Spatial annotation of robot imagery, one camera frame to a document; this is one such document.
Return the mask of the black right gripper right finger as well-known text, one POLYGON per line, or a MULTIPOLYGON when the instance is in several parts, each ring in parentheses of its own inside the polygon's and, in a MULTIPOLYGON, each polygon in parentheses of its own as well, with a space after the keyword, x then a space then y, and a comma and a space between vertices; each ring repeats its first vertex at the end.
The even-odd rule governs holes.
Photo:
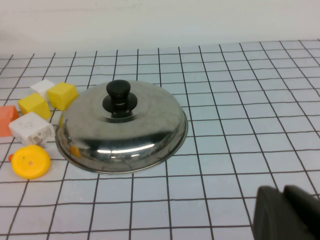
POLYGON ((295 185, 286 185, 283 194, 308 231, 320 239, 320 201, 295 185))

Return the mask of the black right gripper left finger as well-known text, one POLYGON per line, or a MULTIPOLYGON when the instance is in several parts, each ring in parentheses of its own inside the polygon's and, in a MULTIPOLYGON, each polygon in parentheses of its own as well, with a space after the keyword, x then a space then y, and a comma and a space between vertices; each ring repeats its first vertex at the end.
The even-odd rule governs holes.
POLYGON ((270 186, 261 186, 257 191, 253 219, 253 236, 256 240, 284 240, 285 217, 289 212, 283 194, 270 186))

